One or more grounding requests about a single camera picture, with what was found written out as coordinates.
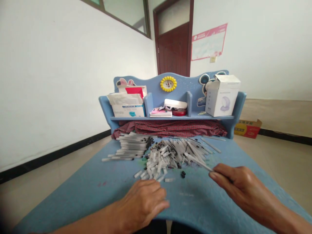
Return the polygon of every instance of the pink poster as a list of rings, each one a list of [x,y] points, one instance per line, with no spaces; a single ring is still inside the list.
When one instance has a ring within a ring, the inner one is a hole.
[[[192,61],[220,56],[223,51],[227,23],[192,36]]]

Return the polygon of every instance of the blue desk shelf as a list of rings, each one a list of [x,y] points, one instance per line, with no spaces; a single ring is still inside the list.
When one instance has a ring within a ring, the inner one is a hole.
[[[214,120],[222,121],[226,128],[229,139],[233,139],[234,127],[239,121],[241,111],[246,99],[246,93],[239,92],[232,116],[213,117],[209,114],[198,115],[205,111],[206,89],[205,84],[214,77],[215,74],[228,74],[227,70],[206,72],[196,77],[185,77],[174,73],[164,73],[148,80],[141,80],[133,76],[115,77],[115,92],[118,92],[119,84],[146,85],[148,95],[144,97],[146,117],[114,117],[114,113],[107,96],[100,96],[99,101],[104,112],[107,123],[110,126],[111,133],[119,128],[120,120]],[[160,81],[166,77],[172,76],[177,81],[177,88],[172,92],[165,92],[160,87]],[[150,118],[150,112],[155,107],[163,105],[165,99],[173,99],[187,102],[188,114],[186,116],[172,116],[171,118]]]

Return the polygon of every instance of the finger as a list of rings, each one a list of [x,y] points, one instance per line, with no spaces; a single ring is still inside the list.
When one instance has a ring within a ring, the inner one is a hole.
[[[152,179],[152,180],[138,180],[134,183],[134,185],[130,188],[130,190],[128,191],[128,194],[133,194],[136,193],[138,191],[138,189],[142,186],[148,186],[151,185],[153,183],[157,183],[156,180]]]
[[[210,178],[213,179],[221,188],[223,188],[227,194],[231,197],[234,194],[234,190],[237,189],[228,178],[224,175],[216,172],[209,173]]]
[[[153,194],[155,191],[157,191],[161,187],[160,187],[160,183],[158,181],[155,181],[154,183],[151,183],[151,184],[148,184],[148,185],[144,185],[144,186],[141,186],[139,188],[140,189],[144,188],[148,193]]]
[[[230,180],[234,180],[235,179],[235,168],[234,167],[230,167],[228,165],[225,165],[223,163],[219,163],[218,165],[216,165],[214,167],[214,171],[228,177]]]
[[[155,208],[153,209],[152,213],[150,213],[146,217],[146,221],[149,223],[153,218],[155,218],[159,213],[161,213],[164,209],[169,208],[170,204],[167,200],[160,201]]]
[[[158,188],[153,194],[152,197],[155,202],[162,201],[166,198],[167,192],[164,188]]]

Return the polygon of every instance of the left hand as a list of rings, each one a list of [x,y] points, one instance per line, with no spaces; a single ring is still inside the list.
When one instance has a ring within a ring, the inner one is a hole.
[[[108,215],[115,215],[111,220],[120,222],[122,233],[136,232],[169,207],[166,195],[166,190],[156,180],[139,180],[124,198],[109,206],[111,214]]]

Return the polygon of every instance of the floor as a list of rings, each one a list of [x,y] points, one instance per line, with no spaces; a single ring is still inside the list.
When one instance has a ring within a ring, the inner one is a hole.
[[[1,211],[9,228],[68,179],[110,137],[0,185]],[[237,144],[312,215],[312,146],[266,136],[257,139],[235,136]]]

